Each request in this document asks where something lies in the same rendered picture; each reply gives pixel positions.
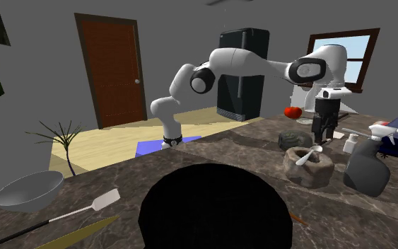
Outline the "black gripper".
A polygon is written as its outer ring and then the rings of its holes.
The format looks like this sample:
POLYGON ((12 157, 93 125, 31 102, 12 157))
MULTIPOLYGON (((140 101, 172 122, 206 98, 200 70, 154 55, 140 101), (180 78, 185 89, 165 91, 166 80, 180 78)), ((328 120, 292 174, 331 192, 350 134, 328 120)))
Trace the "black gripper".
POLYGON ((322 142, 322 120, 327 119, 324 126, 326 139, 334 137, 334 130, 337 126, 341 100, 340 99, 316 99, 315 114, 312 119, 312 133, 314 142, 322 142))

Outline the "white spoon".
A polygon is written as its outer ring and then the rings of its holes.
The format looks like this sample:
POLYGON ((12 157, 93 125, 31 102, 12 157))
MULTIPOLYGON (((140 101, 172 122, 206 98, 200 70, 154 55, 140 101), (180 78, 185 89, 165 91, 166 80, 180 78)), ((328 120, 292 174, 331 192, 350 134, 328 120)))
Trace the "white spoon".
POLYGON ((305 154, 302 158, 298 159, 295 164, 297 166, 302 166, 305 164, 305 162, 309 159, 309 157, 312 155, 313 152, 322 152, 323 148, 320 145, 314 145, 310 148, 310 151, 305 154))

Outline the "small white bottle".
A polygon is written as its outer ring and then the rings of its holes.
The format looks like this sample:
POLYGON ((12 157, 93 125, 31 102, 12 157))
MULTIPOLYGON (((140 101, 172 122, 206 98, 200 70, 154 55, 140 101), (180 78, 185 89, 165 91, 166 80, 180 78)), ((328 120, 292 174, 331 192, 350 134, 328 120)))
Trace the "small white bottle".
POLYGON ((347 154, 352 154, 355 146, 358 142, 358 135, 357 134, 350 134, 348 139, 344 143, 343 152, 347 154))

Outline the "red tomato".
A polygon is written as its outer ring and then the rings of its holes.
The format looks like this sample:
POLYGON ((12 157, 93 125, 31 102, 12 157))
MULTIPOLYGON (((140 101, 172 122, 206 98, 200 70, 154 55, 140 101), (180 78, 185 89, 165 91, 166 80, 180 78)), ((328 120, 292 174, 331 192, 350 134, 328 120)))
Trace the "red tomato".
POLYGON ((296 120, 303 114, 303 110, 299 107, 292 106, 285 108, 283 113, 286 117, 296 120))

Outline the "brown stone mortar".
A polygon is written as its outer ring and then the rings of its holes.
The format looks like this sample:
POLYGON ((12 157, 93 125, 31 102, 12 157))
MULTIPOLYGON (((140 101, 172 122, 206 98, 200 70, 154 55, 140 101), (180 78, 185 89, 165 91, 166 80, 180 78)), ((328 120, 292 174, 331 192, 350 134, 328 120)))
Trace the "brown stone mortar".
POLYGON ((326 187, 334 171, 334 163, 322 152, 313 152, 302 166, 295 162, 310 151, 310 148, 293 147, 285 152, 283 166, 286 177, 293 183, 309 189, 326 187))

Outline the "grey spray bottle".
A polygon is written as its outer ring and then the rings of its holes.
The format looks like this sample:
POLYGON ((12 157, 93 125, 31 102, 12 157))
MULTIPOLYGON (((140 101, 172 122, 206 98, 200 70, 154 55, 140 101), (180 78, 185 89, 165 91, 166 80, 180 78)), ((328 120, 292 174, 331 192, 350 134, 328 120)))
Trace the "grey spray bottle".
POLYGON ((386 164, 377 157, 377 153, 383 144, 383 137, 388 137, 395 145, 394 134, 398 133, 398 128, 372 124, 368 129, 371 131, 371 135, 343 128, 345 132, 367 137, 350 155, 344 171, 343 182, 346 186, 362 194, 378 197, 389 182, 391 172, 386 164))

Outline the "black refrigerator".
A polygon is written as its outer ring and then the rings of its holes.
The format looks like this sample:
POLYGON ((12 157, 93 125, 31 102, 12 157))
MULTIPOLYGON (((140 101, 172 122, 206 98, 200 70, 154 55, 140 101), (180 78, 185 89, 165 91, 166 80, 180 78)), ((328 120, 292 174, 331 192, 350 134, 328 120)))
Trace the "black refrigerator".
MULTIPOLYGON (((242 48, 266 59, 269 49, 268 30, 241 28, 221 33, 219 47, 242 48)), ((264 77, 222 75, 218 80, 217 113, 236 121, 259 117, 264 77)))

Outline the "brown framed window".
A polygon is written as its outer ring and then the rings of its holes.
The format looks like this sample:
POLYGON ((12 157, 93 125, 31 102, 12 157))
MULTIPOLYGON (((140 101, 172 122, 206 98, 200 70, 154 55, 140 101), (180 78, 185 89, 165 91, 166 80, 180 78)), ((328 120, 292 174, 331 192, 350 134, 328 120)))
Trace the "brown framed window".
POLYGON ((312 34, 307 53, 322 45, 342 45, 347 51, 345 73, 346 87, 354 93, 363 92, 363 81, 375 49, 380 28, 349 30, 333 33, 312 34))

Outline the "orange stick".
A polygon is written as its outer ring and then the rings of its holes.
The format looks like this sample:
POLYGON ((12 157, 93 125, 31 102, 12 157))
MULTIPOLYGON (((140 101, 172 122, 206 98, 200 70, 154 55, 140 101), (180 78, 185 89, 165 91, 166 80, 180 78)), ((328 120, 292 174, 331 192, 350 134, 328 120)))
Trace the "orange stick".
POLYGON ((289 215, 292 219, 294 219, 295 221, 299 222, 302 225, 308 226, 308 224, 306 222, 304 222, 302 219, 300 219, 298 216, 292 214, 291 212, 289 212, 289 215))

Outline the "large black round object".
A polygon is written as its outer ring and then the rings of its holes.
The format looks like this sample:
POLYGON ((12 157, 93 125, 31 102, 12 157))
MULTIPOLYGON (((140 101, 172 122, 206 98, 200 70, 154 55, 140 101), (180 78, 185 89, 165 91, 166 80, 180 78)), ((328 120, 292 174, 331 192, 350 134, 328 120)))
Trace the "large black round object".
POLYGON ((139 213, 144 249, 291 249, 293 222, 277 191, 235 166, 202 163, 163 176, 139 213))

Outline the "blue robot stand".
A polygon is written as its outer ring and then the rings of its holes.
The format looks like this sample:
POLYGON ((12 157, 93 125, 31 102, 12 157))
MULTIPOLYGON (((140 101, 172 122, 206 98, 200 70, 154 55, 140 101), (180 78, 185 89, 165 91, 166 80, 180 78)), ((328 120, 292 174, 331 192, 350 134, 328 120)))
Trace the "blue robot stand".
POLYGON ((201 138, 201 136, 186 137, 186 138, 179 137, 176 139, 169 139, 169 138, 163 137, 163 139, 160 139, 160 140, 139 141, 137 143, 135 157, 150 154, 155 151, 159 151, 162 149, 177 146, 178 144, 182 144, 182 143, 193 141, 193 140, 200 139, 200 138, 201 138))

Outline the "brown wooden door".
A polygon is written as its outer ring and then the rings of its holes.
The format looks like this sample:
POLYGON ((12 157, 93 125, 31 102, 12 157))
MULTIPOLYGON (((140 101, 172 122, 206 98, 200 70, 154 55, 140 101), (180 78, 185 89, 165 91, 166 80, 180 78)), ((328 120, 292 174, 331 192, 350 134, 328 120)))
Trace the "brown wooden door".
POLYGON ((137 21, 74 14, 99 129, 147 119, 137 21))

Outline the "thin dark leafy plant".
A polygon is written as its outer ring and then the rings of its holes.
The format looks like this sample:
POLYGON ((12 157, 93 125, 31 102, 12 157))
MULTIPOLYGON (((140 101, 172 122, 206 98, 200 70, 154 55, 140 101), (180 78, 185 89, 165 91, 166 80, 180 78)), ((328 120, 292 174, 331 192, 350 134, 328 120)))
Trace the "thin dark leafy plant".
POLYGON ((69 147, 74 138, 83 131, 84 126, 81 123, 79 123, 74 128, 72 128, 71 120, 69 121, 69 125, 67 127, 65 127, 61 122, 58 122, 58 125, 56 126, 55 129, 52 129, 51 127, 47 126, 42 121, 39 121, 39 123, 48 131, 50 131, 52 135, 41 134, 38 132, 25 132, 25 133, 45 138, 45 140, 43 141, 37 141, 37 144, 43 144, 43 143, 61 144, 65 150, 66 162, 68 164, 69 170, 71 171, 71 175, 76 176, 76 172, 69 158, 69 147))

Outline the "yellow flat blade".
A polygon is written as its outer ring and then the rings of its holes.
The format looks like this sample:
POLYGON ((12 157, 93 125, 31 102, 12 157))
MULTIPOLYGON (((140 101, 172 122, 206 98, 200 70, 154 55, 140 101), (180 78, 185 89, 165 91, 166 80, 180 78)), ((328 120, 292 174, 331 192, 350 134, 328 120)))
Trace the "yellow flat blade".
POLYGON ((80 228, 76 231, 66 234, 58 239, 50 241, 44 245, 37 247, 36 249, 67 249, 69 246, 93 235, 95 232, 105 228, 113 221, 117 220, 119 216, 112 216, 101 221, 97 221, 91 225, 80 228))

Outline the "grey bowl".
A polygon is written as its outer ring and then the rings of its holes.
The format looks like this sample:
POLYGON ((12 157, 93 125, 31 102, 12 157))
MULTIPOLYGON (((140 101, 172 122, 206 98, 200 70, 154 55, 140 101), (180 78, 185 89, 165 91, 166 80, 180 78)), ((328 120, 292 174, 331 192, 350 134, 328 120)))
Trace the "grey bowl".
POLYGON ((0 190, 0 207, 12 212, 37 212, 53 201, 63 183, 64 175, 55 170, 26 175, 0 190))

